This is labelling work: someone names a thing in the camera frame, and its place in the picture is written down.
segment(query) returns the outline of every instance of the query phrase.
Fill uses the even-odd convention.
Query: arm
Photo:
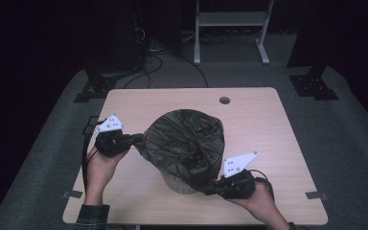
[[[75,229],[105,229],[109,205],[104,205],[103,193],[112,179],[119,161],[127,151],[107,157],[93,148],[87,154],[87,187]]]
[[[256,182],[256,190],[249,199],[229,199],[229,201],[246,209],[255,219],[264,222],[270,229],[290,229],[264,183]]]

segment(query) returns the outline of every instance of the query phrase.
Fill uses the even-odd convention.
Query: bracelet
[[[295,224],[293,222],[289,222],[289,230],[297,230],[297,228],[295,228]]]

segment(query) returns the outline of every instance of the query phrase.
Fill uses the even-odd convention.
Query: hand
[[[257,220],[273,230],[289,229],[289,225],[274,204],[274,200],[264,183],[256,182],[256,190],[249,199],[228,199],[240,205]]]
[[[124,158],[127,151],[113,157],[102,155],[94,147],[87,154],[90,159],[87,167],[87,188],[85,193],[85,205],[102,205],[103,193],[106,185],[112,179],[116,166]]]

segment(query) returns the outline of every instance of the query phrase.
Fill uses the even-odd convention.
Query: table top
[[[229,99],[222,103],[220,99]],[[194,109],[219,118],[224,127],[223,157],[253,151],[246,168],[263,172],[272,183],[276,204],[288,221],[322,225],[328,221],[287,114],[273,88],[181,88],[112,90],[100,121],[116,114],[124,133],[143,133],[157,118],[176,109]],[[95,142],[93,135],[90,147]],[[83,192],[81,171],[73,190]],[[241,207],[218,195],[181,195],[168,188],[160,172],[132,148],[118,165],[103,194],[109,223],[121,224],[262,224]],[[77,220],[81,198],[70,197],[63,220]]]

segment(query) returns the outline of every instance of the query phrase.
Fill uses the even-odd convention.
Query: grommet hole
[[[219,102],[221,104],[230,104],[231,100],[228,97],[221,97],[221,98],[219,98]]]

